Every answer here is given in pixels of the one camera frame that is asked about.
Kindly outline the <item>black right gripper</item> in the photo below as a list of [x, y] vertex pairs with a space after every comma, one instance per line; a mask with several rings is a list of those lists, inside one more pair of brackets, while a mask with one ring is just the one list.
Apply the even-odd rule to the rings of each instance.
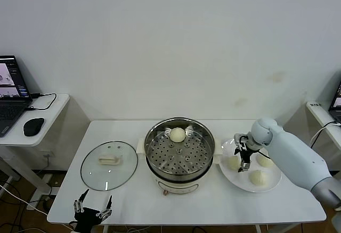
[[245, 149], [239, 150], [241, 162], [243, 163], [240, 168], [238, 169], [238, 173], [248, 170], [250, 168], [250, 157], [252, 155], [252, 151]]

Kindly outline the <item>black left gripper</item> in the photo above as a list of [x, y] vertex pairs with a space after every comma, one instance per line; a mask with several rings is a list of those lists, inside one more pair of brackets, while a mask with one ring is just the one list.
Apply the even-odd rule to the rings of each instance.
[[112, 196], [110, 196], [106, 208], [103, 211], [92, 208], [83, 208], [83, 201], [88, 193], [87, 189], [81, 196], [74, 201], [75, 220], [77, 222], [75, 232], [91, 232], [94, 226], [101, 224], [99, 217], [109, 217], [112, 213]]

